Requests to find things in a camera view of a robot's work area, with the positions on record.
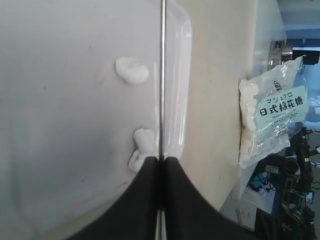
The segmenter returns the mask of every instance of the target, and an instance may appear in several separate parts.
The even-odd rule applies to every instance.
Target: metal rod
[[[164,161],[165,146],[165,78],[166,78],[166,23],[167,0],[161,0],[161,45],[160,45],[160,106],[159,106],[159,161]]]

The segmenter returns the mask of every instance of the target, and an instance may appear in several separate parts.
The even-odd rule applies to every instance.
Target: marshmallow bag
[[[288,128],[308,113],[305,78],[294,85],[302,57],[239,84],[242,134],[239,164],[246,168],[290,146]]]

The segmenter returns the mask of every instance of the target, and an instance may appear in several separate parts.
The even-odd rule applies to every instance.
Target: plastic bag
[[[254,164],[290,146],[288,127],[308,112],[305,84],[293,88],[302,57],[239,84],[242,135],[239,164]]]

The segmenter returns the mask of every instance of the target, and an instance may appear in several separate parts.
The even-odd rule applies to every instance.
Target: white plastic tray
[[[184,145],[192,27],[168,5],[166,147]],[[0,239],[32,239],[103,202],[135,176],[133,132],[158,134],[160,1],[2,0]],[[117,57],[138,58],[129,86]]]

